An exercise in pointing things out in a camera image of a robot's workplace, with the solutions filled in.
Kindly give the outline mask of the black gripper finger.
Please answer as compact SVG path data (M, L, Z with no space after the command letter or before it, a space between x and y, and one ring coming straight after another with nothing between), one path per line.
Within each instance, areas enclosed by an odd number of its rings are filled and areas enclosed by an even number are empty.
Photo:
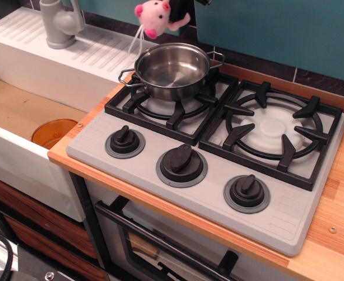
M189 12L188 0L170 0L169 5L171 7L169 21L172 23L184 19L185 15Z

